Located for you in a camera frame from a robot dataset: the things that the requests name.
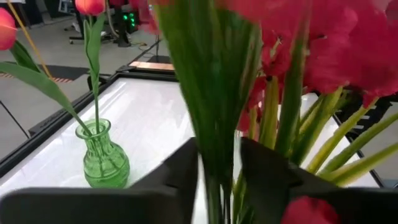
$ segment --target glass vase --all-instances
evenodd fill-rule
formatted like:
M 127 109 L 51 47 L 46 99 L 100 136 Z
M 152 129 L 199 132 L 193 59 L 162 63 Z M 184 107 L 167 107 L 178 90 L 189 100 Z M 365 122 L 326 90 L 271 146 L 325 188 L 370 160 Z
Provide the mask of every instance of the glass vase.
M 83 159 L 87 182 L 94 188 L 123 188 L 130 174 L 130 163 L 122 147 L 109 138 L 111 123 L 107 119 L 99 119 L 99 133 L 95 119 L 85 124 L 93 135 L 87 135 L 81 126 L 76 128 L 76 135 L 87 146 Z

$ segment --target yellow rod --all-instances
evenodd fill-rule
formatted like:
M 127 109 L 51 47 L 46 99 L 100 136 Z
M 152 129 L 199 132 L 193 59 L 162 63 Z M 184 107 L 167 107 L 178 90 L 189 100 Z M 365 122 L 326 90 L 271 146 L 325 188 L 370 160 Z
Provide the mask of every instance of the yellow rod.
M 33 43 L 32 39 L 30 38 L 28 32 L 26 31 L 26 28 L 25 28 L 24 24 L 22 23 L 21 19 L 19 18 L 18 14 L 17 14 L 17 12 L 15 11 L 14 6 L 12 6 L 10 0 L 7 0 L 7 4 L 8 4 L 8 7 L 11 9 L 13 15 L 14 15 L 15 18 L 17 19 L 17 22 L 18 22 L 19 26 L 22 28 L 22 31 L 24 32 L 27 41 L 30 43 L 30 46 L 32 46 L 33 51 L 36 53 L 37 57 L 39 58 L 40 63 L 41 63 L 42 66 L 43 66 L 43 69 L 44 69 L 45 74 L 46 74 L 49 78 L 53 79 L 52 76 L 51 76 L 51 74 L 50 74 L 50 72 L 49 72 L 49 70 L 48 70 L 48 68 L 47 68 L 47 66 L 45 66 L 45 64 L 44 64 L 43 58 L 40 56 L 39 50 L 37 50 L 35 44 Z

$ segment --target flower petal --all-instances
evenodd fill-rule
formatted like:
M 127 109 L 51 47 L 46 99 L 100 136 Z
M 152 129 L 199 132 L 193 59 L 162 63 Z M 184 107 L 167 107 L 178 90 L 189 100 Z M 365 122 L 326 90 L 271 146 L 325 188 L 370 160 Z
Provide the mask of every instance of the flower petal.
M 334 208 L 326 201 L 308 196 L 300 197 L 287 206 L 281 224 L 337 224 Z
M 105 11 L 105 0 L 76 0 L 75 4 L 84 15 L 98 16 Z
M 0 50 L 10 49 L 16 40 L 17 29 L 14 18 L 3 8 L 0 8 Z

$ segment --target white table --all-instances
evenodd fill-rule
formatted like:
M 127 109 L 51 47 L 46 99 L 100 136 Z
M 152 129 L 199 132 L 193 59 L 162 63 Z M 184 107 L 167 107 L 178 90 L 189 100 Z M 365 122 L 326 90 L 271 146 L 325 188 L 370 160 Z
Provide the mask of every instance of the white table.
M 303 96 L 302 112 L 316 98 L 314 94 Z M 99 115 L 112 123 L 111 139 L 129 156 L 130 184 L 148 174 L 193 136 L 178 83 L 119 78 L 100 95 L 99 110 Z M 93 103 L 79 114 L 82 120 L 93 118 Z M 83 175 L 85 143 L 75 136 L 76 127 L 75 120 L 69 121 L 0 179 L 0 195 L 24 187 L 89 187 Z M 329 120 L 304 165 L 337 127 L 333 119 Z M 333 154 L 348 144 L 344 138 Z M 358 158 L 355 155 L 350 162 Z M 240 170 L 238 153 L 235 164 L 234 175 L 237 176 Z M 201 169 L 199 178 L 193 223 L 203 224 L 206 223 L 206 203 Z M 378 187 L 369 173 L 351 186 Z

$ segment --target wooden board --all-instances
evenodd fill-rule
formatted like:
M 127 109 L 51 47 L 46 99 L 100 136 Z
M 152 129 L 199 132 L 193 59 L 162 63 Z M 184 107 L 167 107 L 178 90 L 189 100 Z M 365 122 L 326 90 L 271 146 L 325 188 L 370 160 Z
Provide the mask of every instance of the wooden board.
M 130 66 L 135 66 L 137 68 L 149 68 L 149 69 L 159 69 L 159 70 L 170 70 L 174 71 L 172 64 L 166 63 L 150 63 L 150 62 L 133 62 Z

